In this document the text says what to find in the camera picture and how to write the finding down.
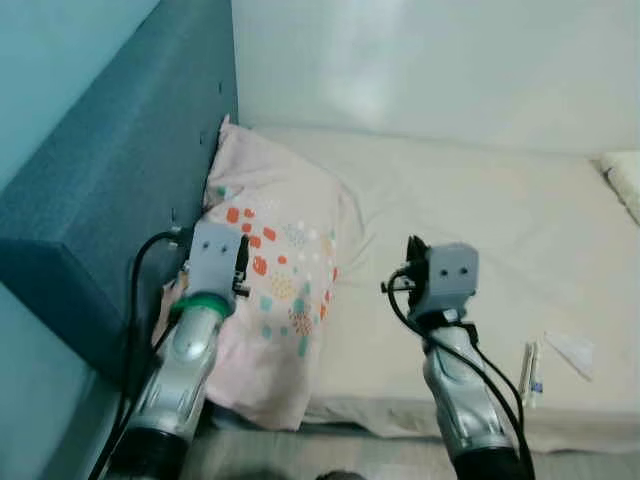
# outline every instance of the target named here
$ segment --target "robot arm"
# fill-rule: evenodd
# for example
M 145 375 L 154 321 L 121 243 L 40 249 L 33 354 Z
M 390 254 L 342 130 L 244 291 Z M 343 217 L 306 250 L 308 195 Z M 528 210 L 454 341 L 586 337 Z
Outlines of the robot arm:
M 525 444 L 518 458 L 487 391 L 488 386 L 493 393 L 497 389 L 486 383 L 482 358 L 474 348 L 475 328 L 462 322 L 477 276 L 478 253 L 468 245 L 427 247 L 411 237 L 407 264 L 382 285 L 382 291 L 396 315 L 423 339 L 424 378 L 458 478 L 532 480 L 526 441 L 519 435 Z M 395 300 L 394 292 L 401 290 L 409 291 L 408 317 Z
M 174 307 L 176 327 L 158 350 L 151 375 L 111 455 L 106 478 L 175 480 L 180 476 L 205 400 L 224 320 L 235 310 L 249 260 L 248 239 L 199 222 L 189 255 L 189 287 Z

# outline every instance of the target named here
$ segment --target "teal headboard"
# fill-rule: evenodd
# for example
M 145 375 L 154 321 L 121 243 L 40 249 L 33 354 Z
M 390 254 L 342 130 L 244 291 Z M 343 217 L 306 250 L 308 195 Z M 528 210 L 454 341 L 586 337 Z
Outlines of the teal headboard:
M 200 215 L 217 129 L 237 115 L 230 0 L 164 0 L 0 194 L 0 281 L 118 381 L 130 262 Z M 182 261 L 154 252 L 144 332 Z

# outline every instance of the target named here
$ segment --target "black cable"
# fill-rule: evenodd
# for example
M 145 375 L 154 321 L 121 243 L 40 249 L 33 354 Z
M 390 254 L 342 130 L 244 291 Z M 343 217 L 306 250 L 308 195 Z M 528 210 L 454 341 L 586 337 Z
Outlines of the black cable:
M 158 341 L 153 345 L 153 353 L 158 353 L 158 350 L 160 349 L 164 341 L 167 339 L 167 337 L 169 336 L 169 334 L 177 324 L 178 322 L 169 321 L 166 328 L 164 329 L 164 332 L 162 332 L 162 335 L 160 335 L 160 338 L 158 339 Z
M 524 430 L 524 409 L 522 407 L 522 398 L 520 397 L 520 393 L 513 385 L 513 383 L 511 383 L 509 378 L 491 360 L 489 360 L 489 358 L 487 358 L 487 356 L 480 350 L 480 348 L 478 348 L 477 344 L 474 345 L 472 343 L 472 346 L 476 353 L 480 355 L 482 361 L 489 365 L 489 367 L 491 367 L 491 369 L 498 374 L 498 376 L 507 385 L 507 387 L 509 387 L 509 390 L 511 390 L 511 393 L 516 400 L 516 406 L 518 407 L 518 422 L 520 422 L 520 428 Z
M 190 231 L 187 229 L 182 229 L 179 232 L 167 231 L 157 233 L 149 238 L 136 253 L 135 259 L 133 261 L 133 268 L 131 269 L 131 279 L 129 284 L 129 318 L 127 323 L 127 343 L 125 345 L 125 357 L 122 366 L 122 390 L 120 392 L 118 408 L 113 420 L 113 425 L 111 426 L 109 437 L 107 438 L 104 448 L 100 452 L 98 460 L 91 470 L 89 480 L 97 480 L 98 478 L 100 478 L 100 474 L 102 473 L 102 470 L 107 463 L 107 460 L 109 459 L 109 455 L 111 455 L 111 451 L 116 446 L 120 436 L 122 435 L 122 431 L 124 426 L 126 425 L 126 422 L 133 413 L 136 399 L 141 392 L 142 387 L 144 387 L 144 383 L 147 378 L 147 375 L 145 374 L 149 369 L 149 358 L 147 358 L 147 360 L 144 362 L 142 380 L 140 382 L 141 385 L 138 385 L 138 388 L 136 388 L 133 392 L 134 396 L 131 399 L 129 410 L 125 413 L 125 407 L 127 404 L 127 389 L 129 388 L 129 384 L 131 383 L 131 367 L 134 361 L 133 357 L 135 347 L 137 346 L 138 342 L 138 280 L 140 277 L 140 270 L 142 268 L 142 261 L 144 260 L 144 257 L 149 249 L 160 240 L 171 240 L 178 244 L 182 244 L 184 243 L 185 238 L 189 238 L 189 233 Z
M 402 313 L 402 311 L 400 310 L 400 307 L 398 306 L 398 303 L 396 301 L 395 295 L 393 293 L 393 284 L 395 282 L 395 279 L 400 277 L 400 276 L 402 276 L 402 275 L 404 275 L 405 271 L 406 271 L 406 269 L 396 270 L 391 275 L 391 277 L 389 278 L 389 282 L 387 284 L 387 297 L 389 298 L 389 303 L 391 304 L 391 308 L 393 309 L 393 312 L 400 319 L 400 321 L 405 326 L 407 326 L 410 330 L 412 330 L 413 332 L 417 333 L 421 337 L 424 337 L 424 332 L 416 324 L 414 324 L 413 322 L 410 322 L 409 319 Z M 457 358 L 462 363 L 464 363 L 469 368 L 471 368 L 484 381 L 484 383 L 487 385 L 489 390 L 491 390 L 491 393 L 498 400 L 498 403 L 500 403 L 500 406 L 502 407 L 502 409 L 504 410 L 505 414 L 507 415 L 507 418 L 509 419 L 509 423 L 511 424 L 511 426 L 512 426 L 512 428 L 513 428 L 513 430 L 514 430 L 514 432 L 516 434 L 516 437 L 518 439 L 518 444 L 519 444 L 520 458 L 521 458 L 521 460 L 522 460 L 522 462 L 524 464 L 524 467 L 525 467 L 525 469 L 527 471 L 527 474 L 528 474 L 530 480 L 535 480 L 535 470 L 534 470 L 534 467 L 533 467 L 533 459 L 531 457 L 531 451 L 529 450 L 529 445 L 527 444 L 527 439 L 524 436 L 524 429 L 522 427 L 522 424 L 515 417 L 515 415 L 513 413 L 513 410 L 509 406 L 509 403 L 505 400 L 504 396 L 502 395 L 502 393 L 500 392 L 498 387 L 495 385 L 493 380 L 491 380 L 491 378 L 480 367 L 478 367 L 475 363 L 473 363 L 471 360 L 469 360 L 465 356 L 461 355 L 460 353 L 456 352 L 455 350 L 453 350 L 449 346 L 445 345 L 444 343 L 442 343 L 438 339 L 434 338 L 433 336 L 429 336 L 427 338 L 427 341 L 431 342 L 434 345 L 436 345 L 438 348 L 441 348 L 443 351 L 445 351 L 449 355 Z M 512 393 L 514 393 L 514 395 L 516 396 L 516 401 L 518 403 L 518 413 L 524 419 L 524 413 L 522 412 L 522 402 L 520 401 L 520 395 L 518 394 L 518 391 L 511 384 L 511 382 L 506 378 L 506 375 L 504 375 L 492 362 L 490 362 L 488 360 L 486 355 L 484 355 L 475 346 L 474 346 L 474 349 L 478 352 L 480 357 L 483 358 L 483 360 L 485 360 L 487 362 L 487 364 L 491 368 L 493 368 L 496 371 L 496 373 L 498 373 L 498 375 L 500 375 L 500 377 L 503 380 L 506 381 L 507 385 L 509 385 L 509 388 L 511 389 Z

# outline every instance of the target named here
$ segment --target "pillow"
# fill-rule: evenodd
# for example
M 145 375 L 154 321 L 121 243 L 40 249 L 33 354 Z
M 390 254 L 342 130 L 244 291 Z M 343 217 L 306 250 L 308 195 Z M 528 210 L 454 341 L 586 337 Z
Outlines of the pillow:
M 607 153 L 596 160 L 596 165 L 640 224 L 640 152 Z
M 248 299 L 220 332 L 207 396 L 270 429 L 297 429 L 312 390 L 334 284 L 362 224 L 330 174 L 225 119 L 205 218 L 249 235 Z

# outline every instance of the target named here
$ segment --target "mattress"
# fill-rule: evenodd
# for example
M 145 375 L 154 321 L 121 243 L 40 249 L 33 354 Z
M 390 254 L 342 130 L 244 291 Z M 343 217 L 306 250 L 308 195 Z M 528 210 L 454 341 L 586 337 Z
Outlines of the mattress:
M 409 235 L 480 252 L 468 319 L 515 382 L 545 332 L 595 344 L 588 381 L 544 344 L 544 393 L 527 409 L 532 449 L 640 447 L 640 235 L 585 158 L 323 130 L 257 128 L 332 172 L 357 198 L 365 241 L 341 272 L 307 422 L 355 422 L 381 436 L 437 436 L 419 340 L 380 281 Z

